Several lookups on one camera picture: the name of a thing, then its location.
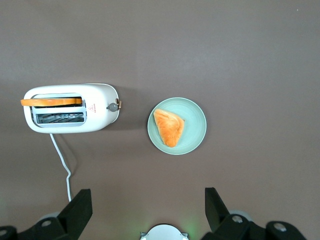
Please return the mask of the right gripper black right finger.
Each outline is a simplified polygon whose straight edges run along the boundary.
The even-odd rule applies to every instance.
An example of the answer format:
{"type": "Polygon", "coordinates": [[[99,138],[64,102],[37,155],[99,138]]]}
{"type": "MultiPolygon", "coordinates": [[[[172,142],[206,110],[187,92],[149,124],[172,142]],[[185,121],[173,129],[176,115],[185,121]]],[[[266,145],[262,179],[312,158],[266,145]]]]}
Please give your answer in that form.
{"type": "Polygon", "coordinates": [[[270,221],[265,227],[239,213],[230,213],[214,187],[205,188],[205,215],[210,227],[203,240],[304,240],[292,224],[270,221]]]}

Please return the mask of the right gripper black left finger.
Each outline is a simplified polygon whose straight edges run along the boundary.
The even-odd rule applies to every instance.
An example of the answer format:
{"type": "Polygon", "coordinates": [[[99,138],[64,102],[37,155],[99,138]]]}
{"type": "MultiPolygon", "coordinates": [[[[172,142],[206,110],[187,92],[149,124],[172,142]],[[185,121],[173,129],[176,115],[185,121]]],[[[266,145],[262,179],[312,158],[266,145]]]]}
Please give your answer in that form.
{"type": "Polygon", "coordinates": [[[93,214],[90,189],[82,189],[55,217],[39,220],[18,232],[14,226],[0,227],[2,240],[77,240],[93,214]]]}

